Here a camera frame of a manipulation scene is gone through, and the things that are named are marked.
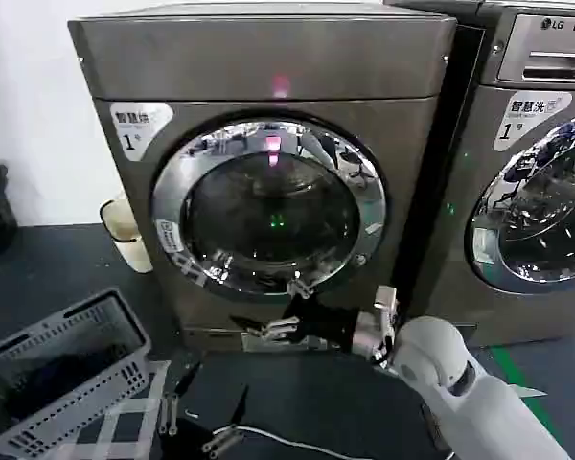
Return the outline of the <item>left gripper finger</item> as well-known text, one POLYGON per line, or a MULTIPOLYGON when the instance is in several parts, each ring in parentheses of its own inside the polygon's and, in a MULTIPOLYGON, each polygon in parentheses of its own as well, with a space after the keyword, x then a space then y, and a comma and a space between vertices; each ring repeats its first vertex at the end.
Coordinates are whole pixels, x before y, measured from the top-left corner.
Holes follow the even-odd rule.
POLYGON ((165 380, 165 392, 160 400, 159 435, 176 435, 179 431, 178 407, 201 367, 201 362, 178 364, 172 362, 165 380))
POLYGON ((203 454, 225 454, 243 439, 239 425, 246 411, 248 393, 249 387, 245 386, 229 423, 212 432, 210 440, 202 445, 203 454))

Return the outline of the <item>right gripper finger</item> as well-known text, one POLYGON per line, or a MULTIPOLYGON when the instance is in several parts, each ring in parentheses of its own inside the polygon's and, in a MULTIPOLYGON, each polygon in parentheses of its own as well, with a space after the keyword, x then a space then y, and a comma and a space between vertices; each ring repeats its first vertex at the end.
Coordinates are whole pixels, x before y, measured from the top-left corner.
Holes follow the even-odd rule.
POLYGON ((243 329, 265 341, 294 341, 300 320, 297 317, 289 317, 263 323, 251 318, 230 315, 230 320, 243 329))
POLYGON ((287 276, 287 295, 291 298, 296 296, 302 299, 310 299, 314 294, 314 289, 307 277, 299 270, 295 270, 287 276))

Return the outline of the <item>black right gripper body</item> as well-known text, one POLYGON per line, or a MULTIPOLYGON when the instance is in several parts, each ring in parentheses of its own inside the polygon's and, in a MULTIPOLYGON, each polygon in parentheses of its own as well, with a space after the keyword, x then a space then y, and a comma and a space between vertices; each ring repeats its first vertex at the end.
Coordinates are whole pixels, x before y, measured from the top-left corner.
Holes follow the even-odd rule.
POLYGON ((307 336, 316 336, 350 353, 358 315, 359 310, 355 308, 329 307, 315 296, 305 299, 296 295, 287 306, 286 319, 295 317, 298 322, 295 331, 287 334, 287 339, 295 343, 307 336))

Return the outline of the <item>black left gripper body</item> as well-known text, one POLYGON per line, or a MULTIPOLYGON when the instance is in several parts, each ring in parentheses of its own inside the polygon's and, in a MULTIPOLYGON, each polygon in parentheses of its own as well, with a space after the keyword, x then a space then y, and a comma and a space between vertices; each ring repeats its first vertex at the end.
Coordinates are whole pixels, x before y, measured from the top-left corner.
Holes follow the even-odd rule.
POLYGON ((205 451, 203 446, 210 443, 213 431, 189 419, 176 419, 177 431, 170 436, 170 458, 172 460, 215 459, 212 450, 205 451))

